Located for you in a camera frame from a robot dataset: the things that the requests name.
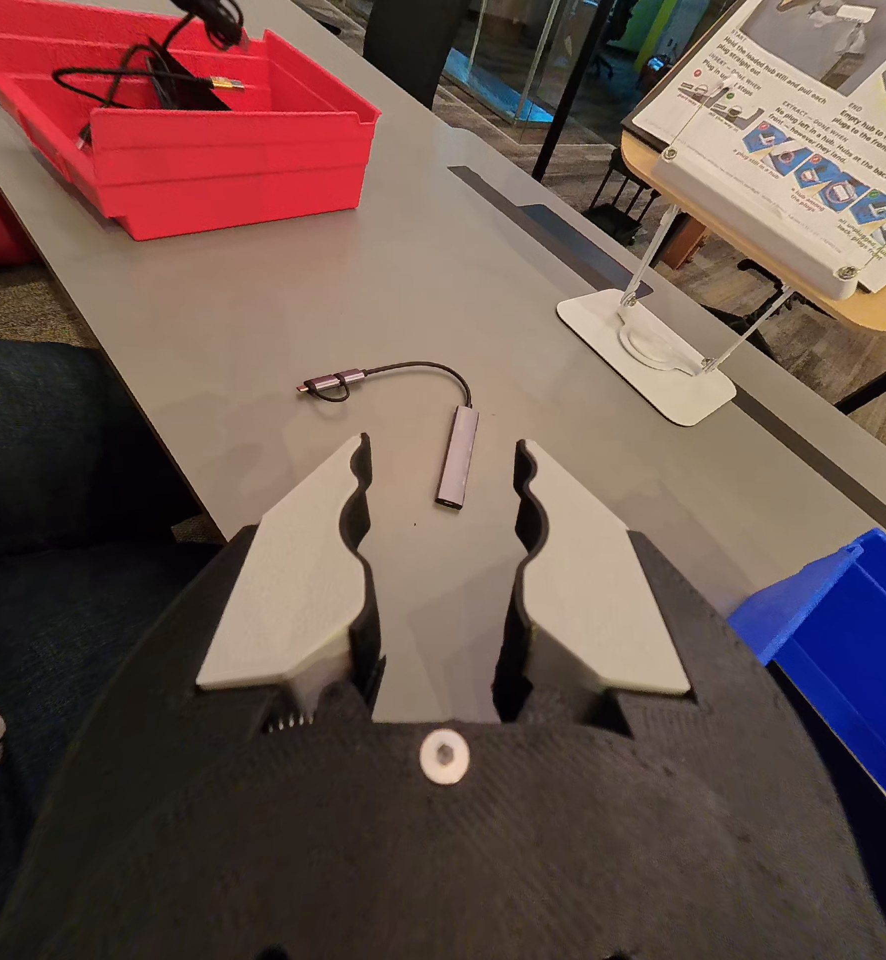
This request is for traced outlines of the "black metal pole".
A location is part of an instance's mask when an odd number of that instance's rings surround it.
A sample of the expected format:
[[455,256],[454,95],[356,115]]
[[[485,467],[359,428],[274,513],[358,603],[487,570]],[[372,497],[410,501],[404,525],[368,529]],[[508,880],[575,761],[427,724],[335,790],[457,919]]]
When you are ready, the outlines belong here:
[[586,37],[571,69],[562,96],[557,105],[554,118],[549,126],[543,145],[537,156],[532,171],[532,179],[541,183],[544,179],[549,162],[564,132],[569,113],[575,102],[580,85],[593,58],[596,46],[609,20],[614,1],[599,1]]

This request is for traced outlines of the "red plastic bin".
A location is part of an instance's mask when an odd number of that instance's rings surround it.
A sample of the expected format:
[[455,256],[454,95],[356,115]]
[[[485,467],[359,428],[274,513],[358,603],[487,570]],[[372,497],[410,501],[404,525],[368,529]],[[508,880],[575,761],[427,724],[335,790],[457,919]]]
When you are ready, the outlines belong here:
[[266,30],[218,51],[187,24],[168,52],[230,111],[165,110],[138,51],[175,15],[0,1],[0,105],[62,179],[137,241],[340,210],[360,201],[380,110]]

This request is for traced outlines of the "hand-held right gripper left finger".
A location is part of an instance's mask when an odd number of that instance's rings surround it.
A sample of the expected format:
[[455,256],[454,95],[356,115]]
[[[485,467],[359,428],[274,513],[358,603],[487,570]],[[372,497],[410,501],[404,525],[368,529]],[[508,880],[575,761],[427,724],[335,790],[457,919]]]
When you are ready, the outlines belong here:
[[196,676],[199,690],[282,688],[299,714],[350,682],[369,714],[383,678],[372,569],[368,434],[345,441],[269,509]]

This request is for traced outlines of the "person's dark trousers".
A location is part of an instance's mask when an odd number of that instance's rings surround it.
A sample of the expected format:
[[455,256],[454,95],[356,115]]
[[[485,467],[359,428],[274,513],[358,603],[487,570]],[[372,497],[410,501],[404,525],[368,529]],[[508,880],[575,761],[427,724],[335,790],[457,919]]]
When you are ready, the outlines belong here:
[[0,910],[43,795],[144,633],[217,555],[102,355],[0,340]]

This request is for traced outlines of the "printed instruction sheet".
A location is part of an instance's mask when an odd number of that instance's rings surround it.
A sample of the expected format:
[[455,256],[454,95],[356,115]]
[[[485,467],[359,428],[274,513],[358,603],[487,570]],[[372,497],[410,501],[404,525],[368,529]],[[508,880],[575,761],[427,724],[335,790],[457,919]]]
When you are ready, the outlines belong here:
[[661,155],[739,152],[786,179],[886,286],[886,1],[743,2],[641,102],[628,128]]

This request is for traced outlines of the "clear acrylic stand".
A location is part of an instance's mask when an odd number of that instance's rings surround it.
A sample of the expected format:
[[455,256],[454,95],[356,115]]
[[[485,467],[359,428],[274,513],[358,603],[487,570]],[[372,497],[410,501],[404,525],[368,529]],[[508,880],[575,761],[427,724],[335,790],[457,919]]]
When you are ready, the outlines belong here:
[[628,354],[644,366],[659,371],[678,371],[690,377],[702,377],[715,372],[743,343],[751,338],[763,323],[778,313],[784,306],[787,306],[796,291],[785,285],[763,307],[762,313],[741,334],[739,339],[719,356],[708,359],[698,354],[688,342],[677,336],[649,309],[641,306],[637,297],[643,274],[652,263],[660,246],[662,246],[680,210],[680,206],[676,203],[665,210],[660,225],[641,258],[639,266],[632,274],[631,280],[620,297],[617,306],[617,317],[621,320],[618,339]]

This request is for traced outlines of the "black metal furniture leg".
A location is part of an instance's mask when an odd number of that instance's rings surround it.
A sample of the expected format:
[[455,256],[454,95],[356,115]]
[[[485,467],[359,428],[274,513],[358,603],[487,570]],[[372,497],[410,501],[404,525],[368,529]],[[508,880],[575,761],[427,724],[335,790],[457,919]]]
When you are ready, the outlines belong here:
[[848,415],[886,394],[886,372],[851,392],[834,404],[841,413]]

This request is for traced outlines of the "black cable wide grey plug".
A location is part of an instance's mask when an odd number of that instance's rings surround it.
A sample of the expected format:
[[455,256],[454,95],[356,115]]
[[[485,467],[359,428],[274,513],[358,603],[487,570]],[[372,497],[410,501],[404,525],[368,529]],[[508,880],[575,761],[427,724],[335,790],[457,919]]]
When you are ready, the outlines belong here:
[[351,367],[337,373],[329,373],[321,377],[305,379],[297,386],[300,394],[315,397],[318,400],[330,403],[346,402],[351,395],[351,387],[367,378],[396,374],[404,371],[435,371],[454,379],[461,388],[464,405],[473,410],[473,393],[466,378],[453,367],[430,361],[406,361],[382,366],[366,368]]

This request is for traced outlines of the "black mesh office chair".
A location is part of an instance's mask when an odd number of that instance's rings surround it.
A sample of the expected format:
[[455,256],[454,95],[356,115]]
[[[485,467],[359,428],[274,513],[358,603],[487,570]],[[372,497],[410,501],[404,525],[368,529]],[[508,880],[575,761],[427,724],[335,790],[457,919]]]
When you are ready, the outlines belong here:
[[449,50],[469,1],[375,1],[363,58],[432,110]]

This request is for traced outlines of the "black plastic bin divider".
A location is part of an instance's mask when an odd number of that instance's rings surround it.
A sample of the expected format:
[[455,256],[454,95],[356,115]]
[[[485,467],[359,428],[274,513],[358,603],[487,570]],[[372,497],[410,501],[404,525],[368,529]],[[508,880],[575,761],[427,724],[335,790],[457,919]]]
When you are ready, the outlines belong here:
[[208,81],[180,64],[160,43],[149,41],[146,70],[160,109],[181,112],[229,112],[231,108],[214,92]]

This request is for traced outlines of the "blue plastic bin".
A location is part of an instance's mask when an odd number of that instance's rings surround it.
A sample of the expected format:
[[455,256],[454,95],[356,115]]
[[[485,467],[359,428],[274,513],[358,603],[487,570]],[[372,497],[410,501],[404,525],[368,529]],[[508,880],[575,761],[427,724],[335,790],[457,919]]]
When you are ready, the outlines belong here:
[[886,795],[886,532],[872,529],[756,592],[728,622]]

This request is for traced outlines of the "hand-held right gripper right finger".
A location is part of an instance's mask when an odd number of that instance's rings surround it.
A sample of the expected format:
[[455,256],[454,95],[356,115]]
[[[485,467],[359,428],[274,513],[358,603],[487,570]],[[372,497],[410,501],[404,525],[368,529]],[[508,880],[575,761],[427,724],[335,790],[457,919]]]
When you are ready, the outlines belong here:
[[499,719],[518,720],[537,688],[577,717],[611,690],[689,694],[629,527],[532,439],[517,442],[513,486],[524,557],[493,679]]

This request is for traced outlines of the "white document holder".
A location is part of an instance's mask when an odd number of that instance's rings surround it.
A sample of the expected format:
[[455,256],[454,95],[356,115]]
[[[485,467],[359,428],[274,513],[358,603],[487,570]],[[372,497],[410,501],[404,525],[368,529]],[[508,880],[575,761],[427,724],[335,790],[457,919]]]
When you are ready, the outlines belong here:
[[800,280],[832,301],[856,293],[867,259],[839,233],[838,216],[799,202],[786,179],[767,167],[738,151],[713,157],[677,145],[662,151],[655,171],[685,208],[699,208],[751,243],[782,279]]

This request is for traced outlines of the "black utility cart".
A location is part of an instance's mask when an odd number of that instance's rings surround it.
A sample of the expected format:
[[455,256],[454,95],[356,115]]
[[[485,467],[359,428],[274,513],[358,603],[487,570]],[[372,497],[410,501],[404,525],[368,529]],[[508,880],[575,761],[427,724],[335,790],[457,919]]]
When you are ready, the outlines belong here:
[[622,246],[631,246],[642,221],[661,194],[627,166],[620,147],[612,151],[606,172],[582,215]]

